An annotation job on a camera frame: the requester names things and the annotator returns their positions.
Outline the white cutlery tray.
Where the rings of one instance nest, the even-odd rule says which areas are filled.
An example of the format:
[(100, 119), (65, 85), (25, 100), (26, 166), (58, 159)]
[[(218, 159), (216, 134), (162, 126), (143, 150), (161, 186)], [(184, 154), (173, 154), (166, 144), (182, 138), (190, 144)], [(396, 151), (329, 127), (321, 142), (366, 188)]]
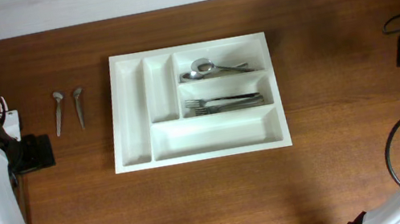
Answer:
[[(182, 83), (196, 59), (250, 72)], [(113, 56), (108, 61), (116, 173), (290, 146), (264, 33)], [(205, 116), (186, 100), (259, 92), (264, 103)]]

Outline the metal fork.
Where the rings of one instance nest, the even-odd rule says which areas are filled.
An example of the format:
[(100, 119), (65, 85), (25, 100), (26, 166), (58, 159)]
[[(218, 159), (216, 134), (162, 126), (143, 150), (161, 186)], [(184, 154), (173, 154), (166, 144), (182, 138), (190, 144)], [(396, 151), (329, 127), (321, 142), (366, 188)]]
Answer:
[(258, 106), (258, 105), (263, 104), (264, 101), (265, 101), (265, 99), (263, 96), (257, 96), (257, 97), (247, 98), (244, 100), (238, 100), (236, 102), (228, 103), (228, 104), (219, 104), (219, 105), (214, 105), (214, 106), (209, 106), (209, 107), (204, 107), (204, 108), (196, 108), (194, 110), (194, 115), (195, 116), (205, 116), (205, 115), (210, 115), (210, 114), (215, 114), (215, 113), (220, 113), (220, 112), (229, 112), (230, 110), (234, 111), (234, 109)]
[(252, 97), (247, 97), (243, 98), (242, 100), (236, 100), (233, 102), (228, 102), (226, 104), (219, 104), (219, 105), (214, 105), (214, 106), (209, 106), (207, 107), (209, 110), (210, 109), (220, 109), (220, 108), (229, 108), (229, 107), (234, 107), (234, 106), (239, 106), (239, 105), (244, 105), (244, 104), (253, 104), (253, 103), (258, 103), (258, 102), (263, 102), (265, 101), (264, 96), (252, 96)]
[(219, 100), (237, 100), (237, 99), (247, 99), (247, 98), (252, 98), (255, 96), (260, 96), (259, 92), (252, 92), (252, 93), (247, 93), (247, 94), (242, 94), (242, 95), (237, 95), (237, 96), (224, 96), (224, 97), (219, 97), (219, 98), (213, 98), (213, 99), (204, 99), (204, 100), (186, 100), (184, 102), (184, 106), (187, 108), (204, 108), (207, 106), (209, 102), (214, 102), (214, 101), (219, 101)]

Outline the metal spoon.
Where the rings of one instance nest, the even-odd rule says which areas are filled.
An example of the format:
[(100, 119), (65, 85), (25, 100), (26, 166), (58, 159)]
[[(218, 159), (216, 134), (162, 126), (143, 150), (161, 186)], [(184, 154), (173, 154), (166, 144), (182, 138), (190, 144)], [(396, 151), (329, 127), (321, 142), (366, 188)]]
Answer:
[(246, 72), (253, 71), (253, 69), (246, 67), (246, 64), (243, 63), (242, 65), (237, 66), (237, 67), (226, 67), (225, 69), (224, 68), (221, 68), (221, 69), (216, 68), (216, 69), (214, 69), (214, 71), (207, 71), (205, 73), (201, 73), (199, 71), (197, 71), (197, 72), (190, 71), (190, 72), (185, 72), (185, 73), (182, 73), (181, 75), (179, 75), (179, 77), (180, 77), (179, 81), (182, 83), (188, 83), (188, 82), (193, 82), (195, 80), (198, 81), (198, 80), (203, 80), (203, 79), (207, 79), (207, 78), (212, 78), (213, 76), (219, 75), (222, 72), (231, 72), (231, 71), (238, 72), (238, 73), (241, 73), (241, 72), (246, 73)]
[(222, 65), (216, 65), (213, 63), (208, 58), (200, 58), (196, 59), (195, 61), (192, 62), (190, 65), (191, 69), (195, 72), (198, 72), (200, 74), (206, 75), (208, 73), (211, 73), (213, 71), (237, 71), (237, 72), (251, 72), (255, 71), (253, 68), (248, 68), (248, 67), (227, 67), (227, 66), (222, 66)]

